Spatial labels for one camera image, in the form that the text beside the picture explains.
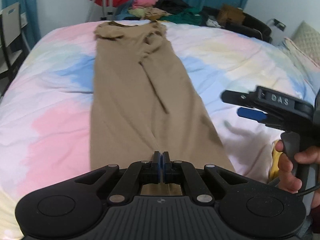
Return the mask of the person's right hand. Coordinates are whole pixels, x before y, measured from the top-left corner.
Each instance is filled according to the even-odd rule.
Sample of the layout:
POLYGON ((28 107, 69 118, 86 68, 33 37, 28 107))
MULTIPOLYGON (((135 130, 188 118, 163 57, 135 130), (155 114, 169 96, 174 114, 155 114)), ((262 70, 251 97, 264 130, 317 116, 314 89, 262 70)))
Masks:
MULTIPOLYGON (((319 147, 311 146, 307 150, 295 154, 295 160, 300 164, 319 164, 319 147)), ((293 163, 284 153, 279 157, 278 168, 279 188, 291 193, 297 193, 302 187, 302 182, 292 175, 293 163)), ((314 192, 311 207, 311 211, 319 216, 319 189, 314 192)))

